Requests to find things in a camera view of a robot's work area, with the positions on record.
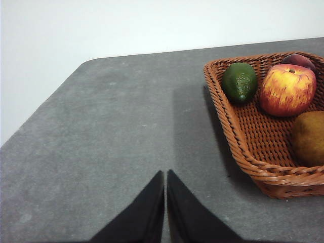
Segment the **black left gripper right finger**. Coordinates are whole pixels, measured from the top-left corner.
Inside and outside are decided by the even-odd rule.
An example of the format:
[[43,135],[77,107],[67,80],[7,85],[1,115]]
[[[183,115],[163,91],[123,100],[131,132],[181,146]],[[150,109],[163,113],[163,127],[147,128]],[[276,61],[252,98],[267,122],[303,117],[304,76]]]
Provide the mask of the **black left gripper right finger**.
[[242,238],[210,212],[173,170],[167,173],[168,213],[183,242],[241,242]]

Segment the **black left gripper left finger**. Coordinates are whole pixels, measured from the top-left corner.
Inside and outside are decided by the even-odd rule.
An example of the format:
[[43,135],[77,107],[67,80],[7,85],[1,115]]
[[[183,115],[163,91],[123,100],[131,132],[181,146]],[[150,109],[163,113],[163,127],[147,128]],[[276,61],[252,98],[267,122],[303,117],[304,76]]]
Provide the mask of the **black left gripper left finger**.
[[133,202],[90,242],[161,242],[164,214],[164,173],[158,171]]

